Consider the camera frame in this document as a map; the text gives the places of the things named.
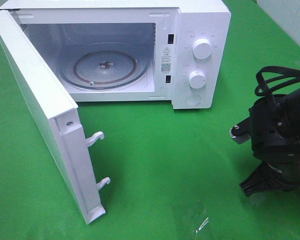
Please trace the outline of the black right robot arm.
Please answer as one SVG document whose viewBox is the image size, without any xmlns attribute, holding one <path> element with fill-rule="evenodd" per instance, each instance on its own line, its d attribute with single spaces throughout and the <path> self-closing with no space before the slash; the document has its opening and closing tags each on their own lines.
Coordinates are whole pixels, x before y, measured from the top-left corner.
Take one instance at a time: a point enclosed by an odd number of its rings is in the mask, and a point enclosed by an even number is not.
<svg viewBox="0 0 300 240">
<path fill-rule="evenodd" d="M 300 188 L 300 89 L 274 99 L 278 113 L 262 97 L 249 109 L 249 117 L 230 130 L 238 144 L 251 140 L 253 156 L 261 161 L 240 183 L 246 196 Z"/>
</svg>

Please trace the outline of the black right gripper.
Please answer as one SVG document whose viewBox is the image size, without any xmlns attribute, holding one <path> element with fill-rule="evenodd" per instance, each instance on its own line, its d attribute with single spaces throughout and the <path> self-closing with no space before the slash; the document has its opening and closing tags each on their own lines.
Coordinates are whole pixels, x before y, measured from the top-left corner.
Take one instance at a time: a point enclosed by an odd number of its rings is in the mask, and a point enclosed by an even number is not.
<svg viewBox="0 0 300 240">
<path fill-rule="evenodd" d="M 300 161 L 278 164 L 262 162 L 258 170 L 239 186 L 246 197 L 272 190 L 290 191 L 300 188 Z"/>
</svg>

